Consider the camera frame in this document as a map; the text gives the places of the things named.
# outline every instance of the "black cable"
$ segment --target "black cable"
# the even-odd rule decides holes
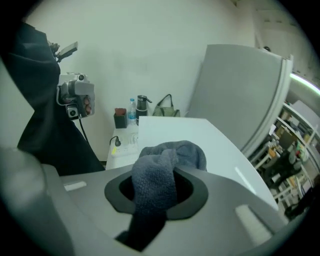
[[[116,138],[116,139],[115,139],[115,143],[114,143],[114,145],[115,145],[116,147],[119,147],[119,146],[121,145],[121,142],[120,142],[120,140],[119,140],[119,137],[118,137],[118,136],[114,136],[114,137],[112,137],[112,138],[110,139],[110,141],[109,141],[109,145],[111,145],[111,141],[112,141],[114,138]]]
[[[88,140],[87,135],[86,135],[86,133],[85,133],[84,127],[82,126],[82,122],[81,122],[81,119],[80,119],[80,118],[79,118],[79,123],[80,123],[80,126],[81,126],[81,130],[82,130],[83,136],[84,136],[86,142],[88,142],[88,144],[89,144],[89,146],[90,146],[89,140]]]

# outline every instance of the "green tote bag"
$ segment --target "green tote bag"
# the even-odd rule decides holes
[[[161,106],[162,102],[166,97],[170,96],[171,106]],[[154,117],[180,117],[180,110],[174,109],[174,104],[172,103],[172,96],[168,94],[155,106],[153,111]]]

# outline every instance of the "power strip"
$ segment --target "power strip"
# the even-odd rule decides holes
[[[113,158],[130,156],[134,154],[138,154],[138,145],[136,144],[125,144],[120,146],[114,146],[111,151],[111,156]]]

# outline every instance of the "plastic bottle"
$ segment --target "plastic bottle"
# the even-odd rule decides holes
[[[128,123],[129,125],[135,125],[136,124],[136,103],[135,99],[131,98],[130,99],[130,106],[128,109]]]

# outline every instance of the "ceiling light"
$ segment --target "ceiling light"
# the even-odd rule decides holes
[[[304,84],[305,86],[309,87],[311,90],[313,90],[316,94],[318,94],[320,96],[320,89],[318,87],[316,87],[315,85],[313,85],[312,83],[308,82],[307,80],[303,79],[302,77],[291,73],[290,77],[299,81],[300,83]]]

